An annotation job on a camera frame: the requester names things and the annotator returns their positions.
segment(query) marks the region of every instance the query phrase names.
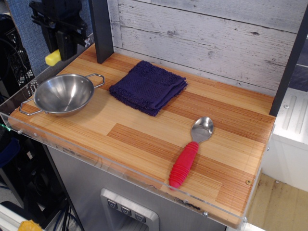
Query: folded towel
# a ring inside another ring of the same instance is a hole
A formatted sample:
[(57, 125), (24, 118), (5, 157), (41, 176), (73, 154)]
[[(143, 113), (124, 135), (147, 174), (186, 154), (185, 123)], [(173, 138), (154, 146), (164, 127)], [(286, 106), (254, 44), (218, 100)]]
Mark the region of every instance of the folded towel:
[(125, 77), (112, 85), (109, 92), (124, 104), (150, 116), (156, 116), (172, 97), (180, 94), (187, 86), (185, 79), (141, 61)]

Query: wooden tabletop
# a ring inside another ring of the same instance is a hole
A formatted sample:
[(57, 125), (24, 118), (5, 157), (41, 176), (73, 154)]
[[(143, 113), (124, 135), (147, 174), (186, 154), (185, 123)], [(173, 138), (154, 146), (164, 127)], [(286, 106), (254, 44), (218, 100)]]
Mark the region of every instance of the wooden tabletop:
[[(180, 202), (186, 200), (186, 205), (207, 211), (225, 224), (237, 224), (233, 215), (218, 208), (244, 216), (275, 120), (269, 115), (273, 98), (164, 67), (186, 77), (188, 87), (152, 117), (124, 105), (108, 92), (138, 62), (114, 53), (98, 64), (95, 47), (91, 46), (61, 72), (105, 76), (105, 85), (95, 89), (86, 107), (69, 117), (45, 113), (26, 116), (18, 110), (12, 117), (38, 129), (35, 135), (42, 139), (54, 139), (56, 145), (70, 150), (75, 147), (81, 156), (90, 159), (102, 156), (103, 162), (107, 158), (109, 167), (125, 171), (129, 179), (151, 184)], [(91, 80), (94, 84), (101, 81), (99, 77)], [(28, 103), (24, 110), (33, 112), (37, 108)], [(204, 116), (212, 119), (215, 128), (212, 137), (200, 144), (191, 171), (179, 188), (190, 197), (162, 183), (168, 185), (172, 165), (192, 141), (192, 125)]]

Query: metal spoon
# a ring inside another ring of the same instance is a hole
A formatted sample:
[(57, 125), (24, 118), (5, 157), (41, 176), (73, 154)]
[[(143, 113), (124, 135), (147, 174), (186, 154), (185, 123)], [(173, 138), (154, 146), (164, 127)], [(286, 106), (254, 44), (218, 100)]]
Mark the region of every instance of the metal spoon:
[(185, 181), (193, 160), (199, 150), (199, 143), (208, 140), (213, 133), (213, 121), (209, 117), (198, 119), (192, 127), (192, 142), (187, 144), (172, 167), (169, 184), (178, 188)]

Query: screw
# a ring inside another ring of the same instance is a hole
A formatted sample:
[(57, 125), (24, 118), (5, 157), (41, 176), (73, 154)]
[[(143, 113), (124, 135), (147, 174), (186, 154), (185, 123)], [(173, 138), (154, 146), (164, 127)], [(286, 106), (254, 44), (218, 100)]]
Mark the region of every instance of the screw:
[(50, 26), (52, 29), (55, 29), (55, 28), (56, 28), (56, 23), (53, 22), (53, 21), (50, 21), (50, 22), (49, 22), (49, 26)]
[(246, 184), (247, 184), (247, 185), (251, 185), (251, 184), (252, 184), (252, 181), (251, 181), (251, 180), (246, 180)]

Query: black metal post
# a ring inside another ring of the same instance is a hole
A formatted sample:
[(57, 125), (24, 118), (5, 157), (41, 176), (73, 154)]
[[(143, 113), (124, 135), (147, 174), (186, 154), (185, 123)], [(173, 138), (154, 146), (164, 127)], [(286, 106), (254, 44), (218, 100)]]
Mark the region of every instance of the black metal post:
[(114, 52), (107, 0), (89, 0), (97, 62)]
[(270, 109), (271, 116), (277, 116), (280, 106), (282, 104), (285, 93), (288, 89), (292, 74), (294, 72), (297, 60), (303, 49), (304, 43), (306, 41), (308, 34), (308, 6), (306, 8), (302, 23), (299, 27), (298, 34), (296, 36), (288, 63), (285, 67), (281, 82), (279, 84), (278, 90), (276, 92), (275, 99), (273, 101), (272, 107)]

